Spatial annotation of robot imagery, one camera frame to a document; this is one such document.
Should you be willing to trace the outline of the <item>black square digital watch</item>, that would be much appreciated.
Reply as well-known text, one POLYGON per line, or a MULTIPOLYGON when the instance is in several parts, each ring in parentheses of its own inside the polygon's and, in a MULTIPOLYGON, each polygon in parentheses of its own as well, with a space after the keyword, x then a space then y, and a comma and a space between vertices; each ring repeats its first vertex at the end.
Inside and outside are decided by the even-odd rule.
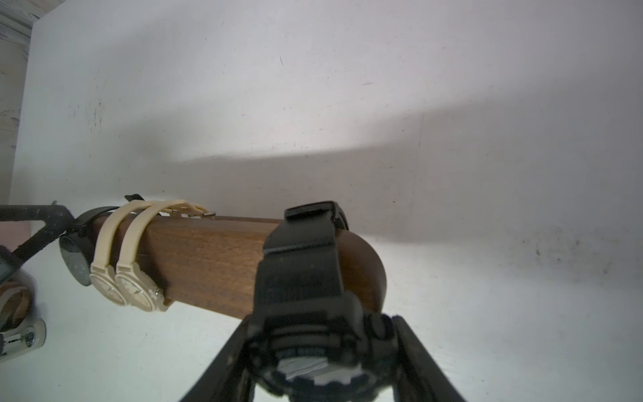
POLYGON ((249 370, 291 401, 372 401, 389 386, 397 344, 389 318, 344 284, 334 201, 287 209, 266 238, 249 318, 249 370))

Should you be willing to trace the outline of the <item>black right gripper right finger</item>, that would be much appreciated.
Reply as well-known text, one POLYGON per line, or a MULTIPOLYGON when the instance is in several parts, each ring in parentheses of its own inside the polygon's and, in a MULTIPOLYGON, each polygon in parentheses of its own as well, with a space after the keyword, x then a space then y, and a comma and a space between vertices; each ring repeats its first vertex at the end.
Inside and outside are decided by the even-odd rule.
POLYGON ((395 401, 465 402, 410 325, 401 316, 394 316, 393 324, 399 341, 395 401))

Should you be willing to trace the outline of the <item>brown wooden watch stand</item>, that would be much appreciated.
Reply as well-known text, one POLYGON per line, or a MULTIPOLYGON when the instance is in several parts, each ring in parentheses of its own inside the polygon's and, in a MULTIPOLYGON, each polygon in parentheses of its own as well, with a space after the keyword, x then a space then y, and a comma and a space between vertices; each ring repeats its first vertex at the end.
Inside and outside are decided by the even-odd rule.
MULTIPOLYGON (((111 257, 115 269, 127 228, 140 212, 142 209, 130 214, 117 230, 111 257)), ((94 223, 97 237, 107 217, 94 223)), ((254 305, 264 242, 283 219, 196 219, 159 214, 143 235, 137 262, 162 288, 167 305, 182 301, 242 318, 254 305)), ((338 244, 345 288, 365 309, 381 312, 387 281, 378 254, 348 229, 338 231, 338 244)))

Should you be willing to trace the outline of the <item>beige band smartwatch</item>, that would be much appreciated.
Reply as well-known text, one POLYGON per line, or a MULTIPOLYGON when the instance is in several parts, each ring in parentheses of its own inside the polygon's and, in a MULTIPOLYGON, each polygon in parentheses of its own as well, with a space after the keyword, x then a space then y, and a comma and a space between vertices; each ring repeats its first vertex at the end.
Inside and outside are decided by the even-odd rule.
POLYGON ((161 202, 142 201, 140 205, 143 206, 143 210, 130 223, 122 241, 115 282, 130 305, 146 313, 164 313, 168 306, 162 288, 142 270, 137 262, 137 253, 147 227, 164 210, 167 214, 177 214, 179 218, 184 215, 188 218, 213 218, 215 213, 182 199, 161 202))

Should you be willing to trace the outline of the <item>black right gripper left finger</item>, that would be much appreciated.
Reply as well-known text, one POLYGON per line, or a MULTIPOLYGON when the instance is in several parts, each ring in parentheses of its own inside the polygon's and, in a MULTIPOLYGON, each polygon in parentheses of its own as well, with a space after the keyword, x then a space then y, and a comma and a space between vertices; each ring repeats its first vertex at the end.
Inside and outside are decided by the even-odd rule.
POLYGON ((242 320, 214 361, 182 402, 249 402, 254 400, 254 379, 248 369, 245 346, 249 317, 242 320))

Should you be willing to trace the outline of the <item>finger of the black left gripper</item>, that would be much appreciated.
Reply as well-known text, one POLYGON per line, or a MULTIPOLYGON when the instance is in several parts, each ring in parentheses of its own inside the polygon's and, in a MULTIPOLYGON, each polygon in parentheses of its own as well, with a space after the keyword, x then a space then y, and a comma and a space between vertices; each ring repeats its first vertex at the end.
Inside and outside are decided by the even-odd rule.
POLYGON ((63 205, 2 205, 2 222, 41 221, 45 223, 45 226, 21 244, 15 251, 9 251, 6 247, 2 246, 1 263, 25 263, 67 231, 67 229, 72 226, 74 220, 73 214, 63 205))

